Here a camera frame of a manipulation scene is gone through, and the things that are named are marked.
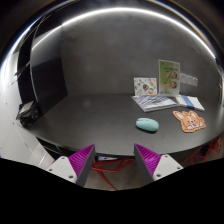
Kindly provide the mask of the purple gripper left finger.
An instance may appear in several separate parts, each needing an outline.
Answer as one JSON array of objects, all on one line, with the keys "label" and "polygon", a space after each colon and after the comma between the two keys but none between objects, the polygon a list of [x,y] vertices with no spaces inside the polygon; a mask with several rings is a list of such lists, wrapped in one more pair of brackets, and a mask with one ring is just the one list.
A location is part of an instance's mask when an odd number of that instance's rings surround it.
[{"label": "purple gripper left finger", "polygon": [[95,145],[92,144],[69,157],[59,157],[47,171],[78,186],[84,187],[94,157]]}]

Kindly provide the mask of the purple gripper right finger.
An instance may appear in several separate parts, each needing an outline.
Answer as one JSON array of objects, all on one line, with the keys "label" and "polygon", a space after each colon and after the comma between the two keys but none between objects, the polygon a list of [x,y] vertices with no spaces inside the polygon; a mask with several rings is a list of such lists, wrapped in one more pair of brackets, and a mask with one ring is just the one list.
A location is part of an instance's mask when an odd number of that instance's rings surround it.
[{"label": "purple gripper right finger", "polygon": [[157,154],[139,144],[134,145],[134,155],[145,185],[182,169],[170,155]]}]

